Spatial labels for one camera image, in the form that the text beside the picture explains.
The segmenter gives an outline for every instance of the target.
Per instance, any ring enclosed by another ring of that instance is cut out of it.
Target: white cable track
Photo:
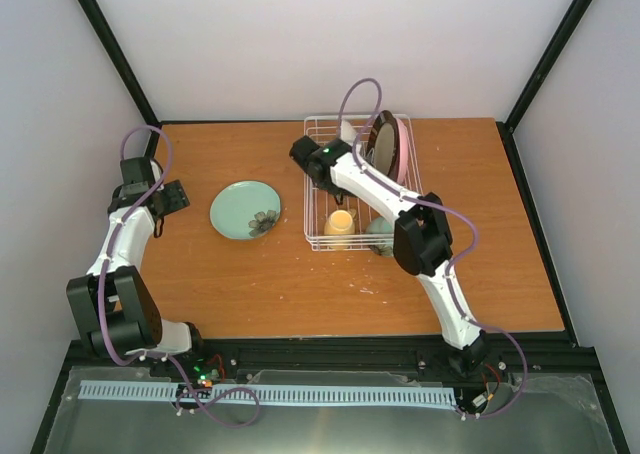
[[[217,384],[208,392],[199,393],[205,402],[236,384]],[[443,387],[342,387],[342,386],[268,386],[247,385],[255,392],[264,406],[304,407],[423,407],[430,409],[452,409],[455,405],[453,389]],[[184,384],[176,382],[137,381],[82,381],[78,399],[175,402],[182,393]],[[181,402],[194,403],[190,395]],[[234,392],[220,399],[220,404],[247,404],[254,401],[244,392]]]

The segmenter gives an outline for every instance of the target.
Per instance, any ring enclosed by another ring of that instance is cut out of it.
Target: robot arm
[[[150,158],[120,163],[123,184],[113,195],[109,230],[100,255],[83,277],[67,285],[67,297],[85,348],[108,357],[98,320],[98,276],[107,258],[107,246],[122,216],[160,177],[160,168]],[[160,317],[139,270],[147,241],[160,237],[164,217],[189,205],[180,181],[161,186],[137,207],[123,224],[111,250],[105,281],[105,307],[109,337],[121,354],[144,349],[167,354],[188,352],[200,342],[192,324],[169,322]]]
[[[460,371],[468,370],[474,360],[483,356],[486,348],[482,331],[468,322],[471,318],[469,306],[453,270],[451,280],[458,302],[469,317],[460,315],[447,287],[445,270],[452,257],[453,239],[445,214],[402,200],[380,186],[358,167],[351,147],[340,139],[320,148],[311,138],[302,137],[293,144],[290,156],[318,188],[333,194],[337,200],[344,195],[357,196],[394,226],[396,261],[424,287],[440,321],[445,342],[468,353],[467,359],[461,361],[466,366],[459,366]],[[385,183],[404,196],[420,197],[419,193],[407,191],[386,178]],[[433,193],[422,199],[441,204]]]
[[[353,160],[351,152],[348,152],[337,159],[336,163],[330,167],[330,173],[331,180],[336,186],[362,199],[373,209],[378,211],[389,224],[396,226],[396,229],[397,222],[401,219],[401,215],[413,207],[412,203],[403,201],[399,196],[394,196],[369,176],[364,175]],[[398,184],[392,184],[398,192],[405,192],[405,195],[409,197],[418,197],[420,195],[418,193],[407,191]],[[413,217],[403,217],[403,219],[405,222],[407,220],[411,222]],[[405,232],[410,229],[411,226],[403,228]],[[451,239],[448,226],[446,226],[446,230],[448,231],[446,234],[448,234],[449,239]],[[401,244],[398,247],[400,249],[404,249],[406,246]],[[450,257],[451,251],[448,250],[444,255],[446,257]],[[399,256],[401,256],[401,254],[397,252],[396,248],[394,248],[394,257],[396,257],[396,260],[400,262]],[[442,260],[442,262],[437,266],[433,265],[434,263],[430,263],[431,266],[419,268],[420,272],[417,273],[417,278],[422,284],[422,287],[424,287],[424,290],[427,292],[427,296],[436,311],[436,315],[438,316],[438,320],[440,321],[440,326],[442,328],[442,337],[445,342],[456,349],[464,349],[465,347],[473,344],[473,342],[480,336],[480,329],[463,319],[453,303],[445,278],[445,269],[447,268],[448,263],[448,260]],[[405,265],[402,263],[400,265],[403,269],[407,270]],[[462,294],[462,289],[458,283],[458,279],[453,273],[453,270],[451,273],[458,302],[464,312],[471,316],[469,306]]]

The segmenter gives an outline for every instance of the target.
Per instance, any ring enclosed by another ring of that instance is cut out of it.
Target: wooden table
[[[303,233],[303,173],[289,159],[302,122],[168,125],[170,179],[191,206],[151,240],[142,275],[162,316],[204,337],[410,335],[440,332],[418,281],[370,251],[313,252]],[[511,331],[563,325],[493,119],[414,120],[425,192],[470,217],[478,249],[457,269],[474,315]],[[162,142],[157,156],[166,159]],[[209,221],[215,196],[239,180],[273,186],[280,220],[231,241]],[[471,239],[449,217],[454,252]]]

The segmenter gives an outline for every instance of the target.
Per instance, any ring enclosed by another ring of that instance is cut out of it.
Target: black metal frame
[[[516,335],[516,338],[527,355],[529,368],[536,366],[542,372],[586,374],[592,377],[616,449],[620,453],[628,453],[630,451],[602,375],[595,350],[593,348],[578,347],[576,333],[513,138],[518,124],[591,1],[573,0],[507,120],[505,122],[497,122],[496,127],[501,136],[506,156],[511,165],[518,191],[565,326],[564,332],[523,333]],[[191,122],[158,121],[96,0],[78,0],[78,2],[120,74],[145,122],[154,126]],[[152,134],[149,138],[145,155],[153,156],[157,143],[158,135]],[[513,346],[499,335],[489,335],[488,337],[492,344],[491,356],[497,356],[493,360],[496,362],[497,360],[503,360],[507,365],[516,366],[514,369],[517,370],[520,361]],[[450,370],[437,365],[437,362],[434,361],[436,359],[434,353],[442,350],[443,344],[442,337],[439,335],[310,340],[208,340],[205,341],[205,350],[222,353],[227,361],[227,372],[240,381],[246,378],[247,374],[263,369],[344,369],[351,371],[388,371],[406,375],[410,379],[441,382],[445,386],[456,389],[469,388],[475,385],[477,379],[465,380],[457,378]],[[235,365],[232,366],[228,363],[230,359],[236,361]],[[422,359],[427,359],[429,363],[421,368],[419,367],[419,361]],[[183,361],[187,364],[190,362],[188,358]],[[79,341],[71,343],[60,371],[58,382],[51,396],[51,402],[31,451],[32,454],[44,452],[70,369],[75,366],[109,365],[112,364],[108,360],[89,358],[82,350]],[[157,375],[164,374],[177,379],[176,372],[171,370],[163,371],[164,365],[150,364],[150,366]]]

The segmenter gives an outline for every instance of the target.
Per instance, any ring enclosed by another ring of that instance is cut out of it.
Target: dish rack
[[[409,168],[404,186],[412,191],[422,192],[420,173],[416,158],[416,148],[413,141],[413,128],[411,118],[405,114],[394,114],[396,119],[407,126],[409,134]],[[369,115],[344,115],[343,118],[358,130],[369,118]],[[304,134],[313,139],[320,146],[325,145],[335,138],[338,128],[338,116],[310,116],[304,120]],[[365,132],[362,140],[366,143],[369,133]],[[324,224],[327,217],[337,209],[355,209],[356,232],[349,236],[325,236]],[[304,176],[304,235],[314,251],[332,251],[331,245],[340,241],[340,245],[346,245],[347,250],[365,251],[372,246],[383,247],[393,242],[393,234],[366,234],[367,226],[377,218],[378,214],[368,204],[360,199],[345,197],[342,206],[336,204],[333,196],[326,191],[314,187],[309,176]]]

